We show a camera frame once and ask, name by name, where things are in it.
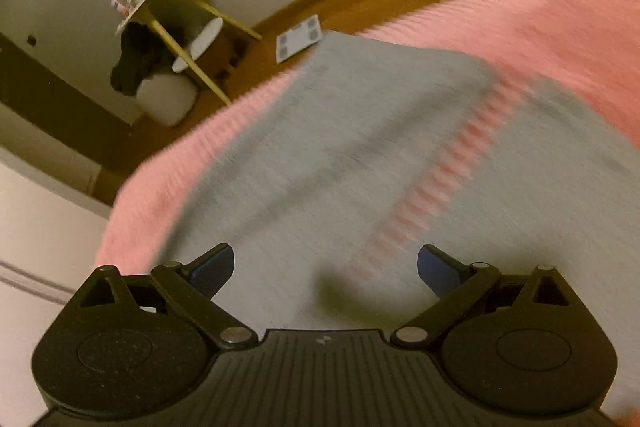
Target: black cloth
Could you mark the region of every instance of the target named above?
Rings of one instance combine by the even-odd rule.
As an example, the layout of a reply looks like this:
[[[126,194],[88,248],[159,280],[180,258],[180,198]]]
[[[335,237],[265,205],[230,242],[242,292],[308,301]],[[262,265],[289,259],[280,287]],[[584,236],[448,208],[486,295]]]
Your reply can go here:
[[[129,23],[120,38],[120,60],[111,70],[111,87],[135,96],[140,83],[166,57],[164,42],[146,26]]]

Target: wooden floor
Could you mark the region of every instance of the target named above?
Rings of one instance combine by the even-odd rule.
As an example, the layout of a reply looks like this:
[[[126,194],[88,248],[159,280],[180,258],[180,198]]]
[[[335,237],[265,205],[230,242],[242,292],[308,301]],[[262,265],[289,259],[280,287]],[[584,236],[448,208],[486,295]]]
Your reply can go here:
[[[443,0],[319,0],[294,13],[272,20],[262,29],[263,40],[252,42],[247,54],[234,73],[226,80],[226,92],[235,99],[268,80],[274,74],[294,66],[305,58],[305,53],[281,65],[275,63],[276,37],[307,16],[318,14],[323,30],[337,30],[354,34],[371,26],[391,20],[428,4]],[[117,169],[103,169],[94,190],[94,197],[113,203],[118,188],[146,158],[174,140],[188,133],[203,119],[222,107],[213,92],[204,89],[186,120],[178,127],[166,129],[148,118],[136,122],[129,139],[114,152]]]

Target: metal pin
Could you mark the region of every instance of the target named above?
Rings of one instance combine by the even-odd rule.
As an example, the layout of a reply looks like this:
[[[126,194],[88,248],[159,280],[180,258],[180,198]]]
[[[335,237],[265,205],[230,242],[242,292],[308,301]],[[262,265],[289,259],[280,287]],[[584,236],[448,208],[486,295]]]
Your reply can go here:
[[[234,326],[232,328],[225,328],[220,333],[220,338],[229,344],[239,344],[246,342],[251,338],[252,331],[242,326]]]
[[[406,343],[415,344],[425,340],[429,336],[422,328],[415,326],[406,326],[396,331],[396,337]]]

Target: wooden table leg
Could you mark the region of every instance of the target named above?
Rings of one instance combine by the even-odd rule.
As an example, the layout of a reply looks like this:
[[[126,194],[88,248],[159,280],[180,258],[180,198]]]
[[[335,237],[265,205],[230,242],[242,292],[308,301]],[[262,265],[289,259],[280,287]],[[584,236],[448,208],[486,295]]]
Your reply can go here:
[[[204,11],[207,11],[215,15],[216,17],[220,17],[223,21],[228,22],[229,24],[231,24],[232,26],[235,26],[239,30],[242,30],[246,34],[251,35],[257,41],[262,40],[262,35],[254,32],[251,28],[249,28],[248,26],[245,26],[241,22],[238,22],[235,19],[232,19],[231,17],[229,17],[228,15],[223,14],[220,10],[217,10],[211,4],[204,2],[203,0],[193,0],[193,2],[196,3],[196,5],[199,8],[202,8]]]
[[[146,21],[146,24],[153,30],[155,31],[158,36],[164,41],[164,43],[167,45],[167,47],[174,52],[174,54],[178,55],[178,57],[180,57],[182,60],[184,60],[187,63],[187,66],[191,68],[191,70],[198,75],[198,77],[201,78],[201,80],[207,84],[207,86],[210,87],[210,89],[216,94],[218,95],[218,97],[220,98],[220,100],[222,100],[224,103],[226,103],[226,105],[230,105],[231,104],[231,100],[229,99],[229,97],[225,94],[224,91],[222,91],[222,89],[220,89],[216,83],[211,80],[208,76],[207,73],[205,73],[200,67],[199,65],[197,65],[195,63],[195,61],[191,58],[191,55],[188,54],[188,52],[186,52],[180,44],[178,44],[178,42],[175,41],[175,39],[169,35],[169,32],[164,29],[164,26],[161,25],[161,23],[158,22],[157,19],[155,19],[153,16],[149,17],[148,20]]]

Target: pink blanket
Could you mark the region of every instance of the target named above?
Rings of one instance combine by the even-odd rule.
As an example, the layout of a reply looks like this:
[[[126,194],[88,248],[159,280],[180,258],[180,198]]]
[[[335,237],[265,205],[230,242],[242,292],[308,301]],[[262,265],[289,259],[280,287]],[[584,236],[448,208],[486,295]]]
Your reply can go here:
[[[505,79],[550,76],[640,146],[640,0],[451,0],[362,36],[476,55]],[[148,270],[207,166],[294,77],[273,77],[142,164],[118,194],[97,264]]]

